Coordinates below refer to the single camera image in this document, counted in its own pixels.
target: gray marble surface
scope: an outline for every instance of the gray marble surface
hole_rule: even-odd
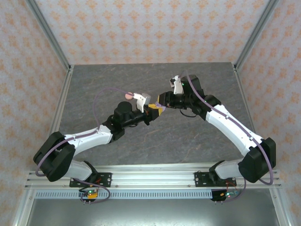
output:
[[[251,128],[231,63],[178,63],[75,66],[60,131],[72,134],[96,127],[92,104],[101,89],[116,87],[148,93],[154,103],[159,94],[172,90],[169,79],[184,69],[198,76],[205,94],[216,96],[234,117]],[[124,100],[124,94],[115,91],[100,95],[96,104],[100,122],[107,120]],[[140,123],[128,128],[118,141],[91,148],[75,159],[93,165],[119,165],[212,162],[240,157],[237,148],[208,122],[166,109],[150,126]]]

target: wallpaper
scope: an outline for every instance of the wallpaper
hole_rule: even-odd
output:
[[[0,225],[12,224],[66,72],[24,0],[0,1]]]
[[[281,0],[240,72],[256,131],[275,139],[277,167],[301,225],[301,4]]]
[[[70,64],[236,62],[268,0],[37,0]]]

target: metal plate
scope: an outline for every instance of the metal plate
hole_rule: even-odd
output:
[[[99,185],[104,187],[111,187],[112,173],[98,173],[97,180],[100,179]],[[86,187],[86,184],[82,184],[77,180],[70,179],[69,187]]]
[[[195,182],[196,187],[226,187],[227,181],[230,182],[228,184],[229,187],[233,187],[232,184],[234,184],[235,186],[237,185],[236,180],[233,180],[232,178],[217,181],[216,185],[215,185],[213,183],[213,181],[209,178],[209,172],[199,171],[199,172],[194,173],[194,182]]]
[[[83,205],[79,199],[35,199],[28,224],[24,225],[279,226],[279,223],[269,190],[247,189],[239,199],[223,205],[215,205],[210,199],[110,198],[93,205]]]

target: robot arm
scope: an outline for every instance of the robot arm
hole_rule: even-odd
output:
[[[232,177],[244,177],[246,180],[255,183],[269,169],[259,147],[254,142],[255,139],[263,147],[267,154],[272,168],[276,165],[276,144],[271,139],[266,140],[246,128],[241,122],[234,118],[221,102],[212,95],[205,95],[200,86],[199,80],[195,75],[190,75],[191,83],[197,93],[211,106],[219,112],[226,115],[223,117],[218,112],[213,111],[206,104],[199,100],[193,92],[187,77],[180,78],[175,76],[170,80],[171,87],[174,91],[165,92],[158,97],[158,103],[169,108],[187,109],[199,115],[203,120],[214,125],[219,129],[241,152],[243,159],[234,161],[221,161],[212,166],[209,170],[211,179],[215,182]],[[242,127],[251,134],[248,137],[240,128]]]
[[[59,145],[40,166],[48,180],[57,181],[61,177],[71,177],[93,183],[97,171],[89,162],[78,162],[73,160],[73,157],[94,146],[118,140],[124,135],[127,127],[137,125],[142,121],[149,125],[150,121],[155,120],[163,112],[162,107],[149,104],[151,97],[147,94],[134,93],[134,98],[137,99],[137,110],[133,111],[132,105],[123,101],[118,104],[114,114],[95,129],[65,136],[60,132],[51,134],[33,158],[34,162],[39,165],[42,158]]]

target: red wire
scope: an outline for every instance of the red wire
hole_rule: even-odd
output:
[[[99,178],[97,181],[96,181],[96,183],[100,183],[100,181],[102,180],[102,178]]]
[[[227,191],[228,191],[228,188],[229,188],[229,184],[231,184],[233,187],[235,187],[235,190],[237,190],[235,184],[233,184],[232,182],[226,181],[226,183],[227,183]]]

